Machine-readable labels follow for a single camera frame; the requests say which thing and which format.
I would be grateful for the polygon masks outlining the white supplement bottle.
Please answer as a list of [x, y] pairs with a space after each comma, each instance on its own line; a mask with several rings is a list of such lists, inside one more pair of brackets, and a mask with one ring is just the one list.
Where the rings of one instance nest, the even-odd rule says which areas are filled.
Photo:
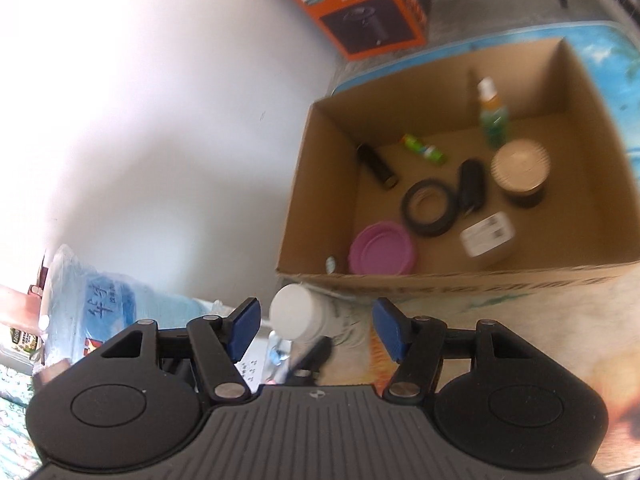
[[311, 342], [345, 339], [352, 329], [349, 310], [336, 299], [299, 284], [282, 287], [269, 307], [269, 321], [282, 339]]

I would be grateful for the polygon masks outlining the orange appliance box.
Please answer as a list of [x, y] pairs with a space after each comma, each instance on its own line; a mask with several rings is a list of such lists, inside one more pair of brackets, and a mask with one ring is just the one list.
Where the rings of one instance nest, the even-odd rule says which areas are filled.
[[349, 61], [426, 44], [421, 0], [293, 0]]

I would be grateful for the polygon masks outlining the white power strip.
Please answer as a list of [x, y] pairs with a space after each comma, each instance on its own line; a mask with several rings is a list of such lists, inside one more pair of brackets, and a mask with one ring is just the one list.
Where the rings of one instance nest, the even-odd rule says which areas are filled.
[[269, 326], [262, 326], [235, 367], [250, 391], [255, 393], [262, 385], [284, 382], [290, 367], [291, 352], [291, 341], [280, 338]]

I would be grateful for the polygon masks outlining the white power adapter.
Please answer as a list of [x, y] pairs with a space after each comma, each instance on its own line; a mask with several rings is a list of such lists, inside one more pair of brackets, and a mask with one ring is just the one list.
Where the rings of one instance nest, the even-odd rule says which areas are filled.
[[508, 215], [498, 211], [464, 229], [459, 238], [473, 266], [484, 268], [512, 254], [515, 229]]

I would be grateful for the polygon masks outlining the black tape roll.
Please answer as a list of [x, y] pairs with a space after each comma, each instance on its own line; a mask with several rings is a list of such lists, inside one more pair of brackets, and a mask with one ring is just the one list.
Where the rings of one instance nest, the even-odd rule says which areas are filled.
[[400, 213], [402, 221], [413, 234], [441, 236], [452, 228], [457, 219], [457, 196], [442, 180], [421, 180], [402, 198]]

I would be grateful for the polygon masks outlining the green glue stick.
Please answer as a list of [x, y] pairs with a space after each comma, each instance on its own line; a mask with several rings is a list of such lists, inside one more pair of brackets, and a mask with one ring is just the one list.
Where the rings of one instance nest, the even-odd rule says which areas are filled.
[[435, 145], [424, 144], [415, 136], [404, 134], [401, 143], [411, 153], [419, 155], [433, 165], [440, 166], [446, 162], [446, 155], [439, 148], [436, 148]]

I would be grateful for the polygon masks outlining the gold lid cream jar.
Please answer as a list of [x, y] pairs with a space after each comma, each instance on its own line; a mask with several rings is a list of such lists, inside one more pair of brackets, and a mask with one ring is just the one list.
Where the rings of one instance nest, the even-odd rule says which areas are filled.
[[530, 139], [506, 142], [490, 164], [491, 177], [503, 195], [522, 208], [533, 208], [542, 201], [550, 170], [548, 151]]

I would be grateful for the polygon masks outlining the brown cardboard box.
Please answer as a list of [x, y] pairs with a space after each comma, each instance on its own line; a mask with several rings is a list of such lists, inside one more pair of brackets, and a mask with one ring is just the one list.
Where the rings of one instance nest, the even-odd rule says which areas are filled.
[[[476, 86], [495, 81], [513, 139], [549, 153], [544, 198], [516, 206], [495, 182], [483, 212], [462, 214], [445, 234], [413, 237], [406, 275], [349, 271], [354, 238], [381, 221], [399, 222], [408, 189], [425, 179], [454, 188], [462, 162], [492, 159]], [[410, 134], [446, 155], [436, 166], [401, 143]], [[398, 175], [386, 190], [359, 161], [369, 144]], [[483, 214], [503, 211], [515, 229], [512, 254], [477, 268], [459, 235]], [[373, 296], [423, 296], [561, 288], [607, 281], [639, 262], [639, 191], [620, 130], [577, 52], [561, 38], [504, 44], [401, 70], [311, 105], [277, 263], [279, 274]]]

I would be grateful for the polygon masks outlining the green dropper bottle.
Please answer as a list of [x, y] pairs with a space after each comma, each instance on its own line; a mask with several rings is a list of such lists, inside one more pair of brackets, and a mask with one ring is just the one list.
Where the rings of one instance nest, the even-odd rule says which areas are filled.
[[502, 148], [508, 142], [509, 114], [502, 104], [495, 81], [483, 78], [477, 84], [478, 102], [480, 102], [480, 128], [493, 150]]

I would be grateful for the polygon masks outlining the black gold lipstick tube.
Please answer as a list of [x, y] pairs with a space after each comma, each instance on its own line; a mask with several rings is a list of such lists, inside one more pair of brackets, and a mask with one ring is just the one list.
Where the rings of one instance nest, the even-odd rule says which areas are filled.
[[383, 188], [390, 190], [398, 185], [399, 179], [396, 172], [387, 165], [387, 162], [369, 144], [359, 144], [356, 152], [359, 161], [368, 168], [372, 176]]

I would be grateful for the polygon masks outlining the black key fob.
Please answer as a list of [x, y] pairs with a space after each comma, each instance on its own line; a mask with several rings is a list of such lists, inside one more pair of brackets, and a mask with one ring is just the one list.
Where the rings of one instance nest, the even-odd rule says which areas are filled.
[[480, 211], [486, 203], [486, 179], [484, 164], [476, 159], [467, 159], [458, 170], [458, 204], [466, 216]]

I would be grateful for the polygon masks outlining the blue water jug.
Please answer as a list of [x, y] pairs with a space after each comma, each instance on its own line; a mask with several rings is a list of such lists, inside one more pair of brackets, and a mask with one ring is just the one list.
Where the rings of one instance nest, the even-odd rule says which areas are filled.
[[181, 328], [214, 310], [210, 302], [160, 292], [128, 275], [85, 264], [66, 245], [58, 248], [43, 289], [39, 328], [45, 366], [72, 364], [139, 320]]

